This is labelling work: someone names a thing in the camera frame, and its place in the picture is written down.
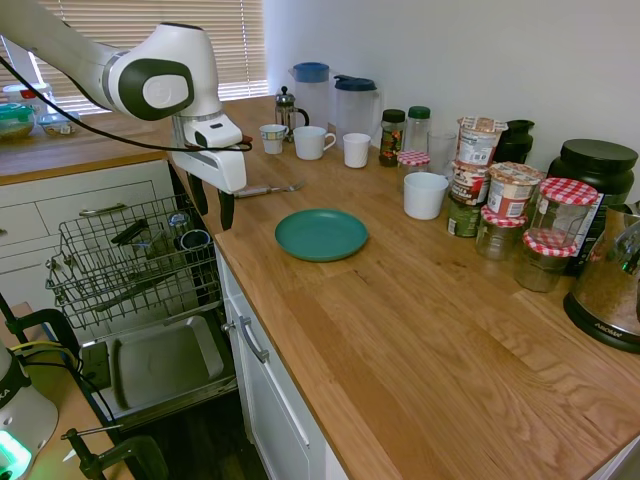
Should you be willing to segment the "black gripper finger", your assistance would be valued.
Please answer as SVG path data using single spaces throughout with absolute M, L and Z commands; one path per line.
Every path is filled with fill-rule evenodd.
M 218 191 L 220 206 L 220 222 L 224 231 L 232 228 L 235 210 L 235 195 L 222 190 Z
M 193 203 L 199 213 L 200 216 L 204 216 L 208 213 L 208 200 L 206 197 L 206 193 L 204 191 L 203 181 L 189 173 L 188 174 L 188 183 L 191 191 Z

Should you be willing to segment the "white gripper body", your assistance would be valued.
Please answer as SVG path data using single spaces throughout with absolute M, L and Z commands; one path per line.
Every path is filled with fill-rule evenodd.
M 247 185 L 245 159 L 239 151 L 172 152 L 174 163 L 187 173 L 232 194 Z

